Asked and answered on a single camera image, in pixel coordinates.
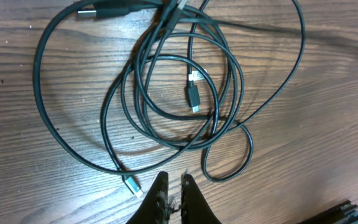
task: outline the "wood grain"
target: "wood grain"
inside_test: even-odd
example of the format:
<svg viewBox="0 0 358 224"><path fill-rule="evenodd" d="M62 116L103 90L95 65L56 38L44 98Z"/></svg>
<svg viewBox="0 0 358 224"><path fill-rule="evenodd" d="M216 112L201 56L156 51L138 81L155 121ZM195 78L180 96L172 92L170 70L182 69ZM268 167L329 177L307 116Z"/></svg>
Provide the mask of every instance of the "wood grain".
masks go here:
<svg viewBox="0 0 358 224"><path fill-rule="evenodd" d="M118 176L91 170L72 159L40 119L32 93L32 60L49 20L72 0L0 0L0 223L125 223L141 200ZM199 6L200 0L190 1ZM137 175L147 191L157 173L169 172L170 194L180 201L180 175L192 174L213 212L223 223L296 223L345 199L358 204L358 1L301 0L308 40L304 59L282 94L248 127L255 154L247 170L223 184L208 182L200 152ZM214 0L213 18L255 26L299 29L289 0ZM107 167L98 119L102 100L125 64L153 11L106 21L60 24L42 64L47 111L59 132L81 155ZM179 29L188 29L181 25ZM245 118L280 85L291 69L300 37L223 27L242 65L247 92ZM169 40L164 52L186 54L186 39ZM197 41L195 60L220 86L222 53ZM158 63L150 97L172 113L190 114L183 88L185 66ZM127 101L134 114L132 79ZM208 88L199 85L202 113ZM150 113L152 124L168 137L185 137L198 126ZM118 97L108 117L112 144L131 169L155 163L173 152L141 136L124 117ZM212 149L212 174L231 170L246 148L240 132L224 136ZM180 223L174 214L171 223Z"/></svg>

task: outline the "wire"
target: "wire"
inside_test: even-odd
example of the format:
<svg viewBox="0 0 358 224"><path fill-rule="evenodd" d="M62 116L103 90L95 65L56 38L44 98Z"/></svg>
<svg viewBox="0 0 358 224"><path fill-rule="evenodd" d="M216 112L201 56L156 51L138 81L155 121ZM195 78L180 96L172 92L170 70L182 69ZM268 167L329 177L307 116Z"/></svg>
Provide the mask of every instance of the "wire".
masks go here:
<svg viewBox="0 0 358 224"><path fill-rule="evenodd" d="M139 9L145 9L145 8L157 8L162 10L162 19L159 20L158 23L154 23L152 27L150 27L144 34L144 38L140 41L140 47L137 50L137 52L129 59L126 66L124 67L121 74L118 75L116 80L111 85L110 89L108 90L106 97L104 99L102 108L101 108L101 114L100 114L100 120L101 120L101 131L103 136L103 141L106 146L106 149L114 163L114 165L117 167L116 170L107 169L105 167L98 166L96 164L93 164L92 162L86 160L84 157L80 156L77 152L72 149L67 142L63 140L63 138L59 135L59 133L56 131L55 127L53 126L50 118L48 117L48 114L45 110L44 102L42 99L42 92L40 87L40 67L41 67L41 61L42 61L42 54L45 50L45 45L50 37L50 34L53 32L53 30L56 28L56 26L65 18L67 18L70 14L79 11L81 8L88 6L90 4L97 4L101 2L106 2L107 0L82 0L78 1L71 6L66 7L64 10L59 12L48 24L48 26L45 28L39 44L37 46L37 50L35 52L34 57L34 67L33 67L33 88L34 88L34 95L35 95L35 102L37 104L39 113L41 115L41 118L43 119L46 127L51 132L52 136L59 142L59 144L62 145L62 147L76 160L80 161L84 165L87 165L90 168L106 172L108 174L116 174L116 175L135 175L140 174L143 172L150 171L152 169L156 169L170 161L172 161L174 158L178 157L185 151L195 151L195 150L203 150L202 155L202 170L204 175L207 179L213 181L213 182L223 182L229 179L232 179L236 176L238 176L250 163L250 159L252 157L252 153L254 150L254 143L252 141L252 136L248 129L246 128L245 124L250 119L252 119L255 115L257 115L259 112L262 111L263 108L265 108L285 87L285 85L288 83L288 81L291 79L291 77L294 75L295 71L297 70L302 56L303 51L305 49L305 40L306 40L306 32L305 32L305 22L303 20L303 15L301 11L301 7L297 0L292 0L292 3L294 4L298 17L300 19L300 34L301 34L301 44L300 44L300 51L298 54L298 58L295 62L295 65L293 66L291 72L285 79L285 81L281 84L280 88L262 105L260 106L256 111L254 111L248 118L246 118L243 121L238 121L236 119L237 114L240 110L240 105L242 103L242 100L244 98L244 91L245 91L245 81L244 81L244 74L241 70L241 66L239 65L239 62L236 60L235 56L230 52L228 43L224 37L223 32L219 28L219 24L226 25L226 26L236 26L236 27L242 27L242 28L249 28L247 26L243 26L240 24L233 24L230 22L224 22L224 21L217 21L212 18L210 18L207 14L203 12L204 8L206 7L208 0L204 0L202 3L200 9L197 9L195 7L191 7L186 5L183 8L183 11L181 12L181 18L176 21L179 23L190 23L192 24L192 28L189 32L177 32L172 33L169 32L169 27L167 27L167 24L169 24L169 18L168 16L164 15L170 15L170 12L172 12L174 9L170 6L174 5L172 1L167 5L164 4L161 0L141 0L141 5ZM195 32L196 26L199 26L201 29L203 29L209 36L197 34ZM189 37L189 43L188 43L188 56L182 57L179 55L169 55L169 54L161 54L160 51L165 43L165 41L168 38L174 38L174 37ZM219 95L216 87L214 85L214 82L209 77L209 75L204 71L204 69L197 64L192 59L192 51L193 51L193 39L203 39L208 41L209 43L219 47L225 56L227 57L227 76L224 80L224 89L223 92ZM158 44L158 47L153 55L151 55L151 48L154 43ZM192 116L178 116L174 114L170 114L165 112L164 110L161 110L148 96L147 91L149 88L150 79L154 70L154 66L158 60L174 60L177 62L183 62L187 64L188 71L191 72L192 68L197 69L197 71L202 74L202 76L205 78L206 83L208 84L213 100L214 100L214 108L211 109L211 114L209 115L192 115ZM148 70L145 69L145 64L149 63L150 67ZM138 116L138 119L140 121L140 126L136 124L136 122L131 118L126 101L125 101L125 83L127 80L127 77L130 74L134 74L136 85L135 85L135 111ZM146 73L145 77L145 83L142 83L142 74ZM223 102L226 100L226 95L229 91L230 84L233 86L233 96L231 99L231 106L229 114L225 117L219 115L220 107L222 106ZM125 170L125 167L119 162L119 159L117 155L115 154L112 144L110 142L108 131L106 127L106 119L107 119L107 113L109 109L109 105L111 102L112 97L116 93L117 89L121 87L121 103L122 108L124 110L125 116L131 123L131 125L138 130L141 134L144 136L153 139L157 143L167 146L169 148L172 148L174 150L177 150L176 153L169 156L168 158L154 164L148 167L144 167L137 170ZM163 137L159 136L154 128L152 127L147 110L153 110L158 115L163 116L164 118L177 120L177 121L191 121L191 120L204 120L204 125L200 128L200 130L195 134L195 136L191 139L182 139L178 141L174 141L171 139L164 139ZM223 122L223 125L218 128L218 122ZM238 167L234 172L230 173L229 175L225 175L224 177L212 177L209 175L207 169L206 169L206 163L208 160L208 154L211 149L211 146L218 141L221 137L223 137L225 134L241 128L243 132L247 136L247 140L249 142L249 148L246 149L246 159L242 163L240 167Z"/></svg>

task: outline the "cord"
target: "cord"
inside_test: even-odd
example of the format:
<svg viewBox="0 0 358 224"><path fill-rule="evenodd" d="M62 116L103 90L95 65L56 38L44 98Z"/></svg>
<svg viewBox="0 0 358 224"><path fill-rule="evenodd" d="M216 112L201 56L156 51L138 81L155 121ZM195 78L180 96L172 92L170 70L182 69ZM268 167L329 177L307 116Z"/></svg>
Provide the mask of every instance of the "cord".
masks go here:
<svg viewBox="0 0 358 224"><path fill-rule="evenodd" d="M240 110L240 105L244 98L245 91L245 83L244 83L244 74L242 72L241 66L239 62L236 60L235 56L230 52L228 43L222 33L219 25L226 26L235 26L241 28L249 28L247 26L243 26L240 24L234 24L230 22L217 21L210 18L207 14L203 12L206 7L208 0L204 0L201 7L199 9L195 7L191 7L186 4L186 0L181 0L177 3L177 0L171 0L168 3L163 3L162 0L120 0L114 2L120 2L119 6L115 6L113 4L108 4L108 6L103 6L104 2L108 2L108 0L82 0L75 2L74 4L66 7L64 10L59 12L47 25L45 28L37 46L37 50L35 52L34 57L34 67L33 67L33 88L34 88L34 96L35 102L37 104L39 113L41 118L43 119L46 127L51 132L52 136L59 142L60 145L76 160L80 161L84 165L93 168L95 170L105 172L108 174L121 175L123 181L126 185L131 188L140 187L133 183L132 176L135 174L140 174L143 172L150 171L152 169L156 169L170 161L174 158L178 157L185 151L195 151L195 150L203 150L201 168L205 177L213 182L224 182L229 179L232 179L238 176L249 164L250 159L252 157L252 153L254 150L254 143L252 140L252 136L249 130L246 128L245 124L250 119L252 119L255 115L261 112L286 86L288 81L294 75L297 70L302 56L303 51L305 49L305 41L306 41L306 31L305 31L305 22L303 20L303 14L301 11L301 7L297 0L292 0L296 11L298 13L298 17L300 19L300 34L301 34L301 44L300 51L298 54L298 58L293 66L291 72L285 79L285 81L280 85L278 90L265 102L260 106L256 111L254 111L248 118L243 121L238 121L236 119L237 114ZM67 142L59 135L55 127L53 126L51 120L48 117L48 114L45 110L44 102L42 99L42 92L40 87L40 67L42 61L42 54L45 50L45 45L50 37L50 34L56 28L56 26L68 17L70 14L74 12L81 11L84 7L93 4L95 6L95 11L92 11L92 15L98 17L98 10L103 9L103 13L99 14L99 18L107 18L114 16L122 16L123 14L128 14L131 11L138 11L142 9L150 9L157 8L161 10L160 19L158 22L152 24L152 26L145 32L144 38L140 41L139 49L136 53L128 60L126 66L119 76L115 79L111 87L109 88L106 97L104 99L100 120L101 120L101 131L103 136L104 145L116 166L116 170L107 169L105 167L98 166L93 164L92 162L86 160L84 157L80 156L77 152L72 149ZM190 23L192 24L191 30L189 32L175 32L172 33L177 23ZM199 26L203 29L209 36L197 34L196 27ZM189 37L188 42L188 56L182 57L179 55L170 55L170 54L161 54L160 51L168 38L174 37ZM219 95L214 82L209 77L208 73L195 61L192 60L192 51L193 51L193 39L203 39L208 41L209 43L219 47L225 56L227 57L227 76L224 83L223 92ZM158 43L158 47L153 55L150 54L152 45L154 43ZM200 75L205 79L208 84L214 101L214 108L211 110L211 114L201 115L194 114L191 116L178 116L174 114L170 114L161 110L148 96L147 91L149 88L150 79L152 76L152 72L154 70L154 66L158 60L174 60L178 62L183 62L188 66L188 73L192 72L192 69L196 69ZM145 69L145 64L149 63L150 67L148 70ZM134 74L136 85L135 85L135 111L140 121L140 126L136 124L136 122L131 118L125 100L125 84L127 77L130 74ZM145 83L142 83L142 74L146 73ZM224 100L226 100L226 95L229 91L230 84L233 85L233 97L231 99L232 103L230 106L229 114L225 117L219 115L219 110ZM187 88L191 88L195 86L194 82L187 81ZM131 123L131 125L138 130L144 136L153 139L157 143L167 146L176 150L176 153L169 156L168 158L148 167L144 167L137 170L126 170L125 167L119 162L119 159L116 153L113 150L111 145L108 131L106 127L106 118L108 113L109 104L111 102L112 97L116 93L117 89L121 87L121 103L122 108L124 110L124 114ZM195 134L195 136L191 139L182 139L179 141L174 141L170 139L164 139L159 136L154 128L152 127L147 110L152 109L158 115L163 116L164 118L177 120L177 121L195 121L195 120L204 120L204 125L200 128L200 130ZM223 125L218 128L218 122L223 122ZM211 146L218 141L225 134L230 133L233 130L241 128L243 132L247 136L247 140L249 142L249 148L246 149L247 157L245 161L242 163L240 167L238 167L234 172L229 175L225 175L224 177L213 177L211 176L206 169L206 161L208 159L208 154L211 149ZM203 137L203 134L208 133L208 137Z"/></svg>

